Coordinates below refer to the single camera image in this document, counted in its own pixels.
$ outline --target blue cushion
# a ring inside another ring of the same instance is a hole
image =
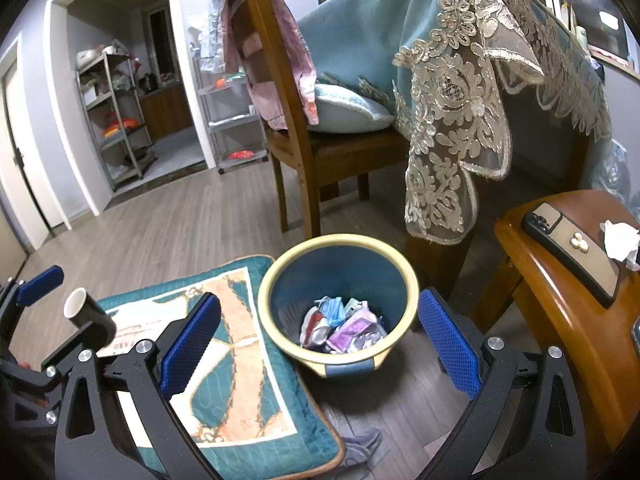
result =
[[[418,317],[456,389],[474,399],[482,387],[478,358],[430,290],[420,293]]]
[[[384,130],[395,116],[380,103],[337,85],[316,84],[319,123],[309,126],[313,132],[362,134]]]

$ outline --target trash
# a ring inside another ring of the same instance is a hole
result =
[[[342,298],[329,298],[325,296],[322,300],[315,300],[314,303],[318,304],[320,312],[327,318],[332,328],[336,328],[345,322],[346,318],[344,317]]]
[[[344,325],[338,328],[326,343],[340,354],[347,353],[353,340],[376,323],[375,314],[369,310],[360,310],[353,314]]]
[[[612,224],[609,220],[600,224],[600,228],[604,231],[604,248],[607,256],[619,262],[626,261],[626,268],[633,272],[640,270],[640,266],[636,263],[640,244],[638,230],[624,222]]]
[[[593,168],[590,176],[591,189],[612,194],[624,205],[631,196],[631,176],[625,147],[612,140],[609,153]]]
[[[300,331],[300,346],[313,348],[324,344],[331,332],[331,326],[318,307],[312,307],[306,313]]]
[[[368,310],[369,306],[366,301],[358,301],[355,298],[351,298],[348,303],[344,306],[344,317],[345,319],[349,319],[353,314],[355,314],[360,309]]]
[[[345,354],[370,348],[386,337],[386,320],[369,309],[367,301],[325,296],[306,313],[300,346],[325,354]]]

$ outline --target wooden cabinet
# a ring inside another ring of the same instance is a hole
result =
[[[140,95],[140,106],[152,140],[162,139],[193,126],[182,83],[172,84],[151,94]]]

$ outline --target window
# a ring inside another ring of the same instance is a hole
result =
[[[178,79],[174,32],[167,6],[156,7],[146,15],[148,50],[160,86]]]

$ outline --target chair backrest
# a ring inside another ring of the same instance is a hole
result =
[[[275,83],[294,155],[299,162],[311,158],[306,115],[271,0],[245,0],[234,13],[231,28],[250,81]],[[242,45],[254,32],[260,37],[262,49],[245,57]]]

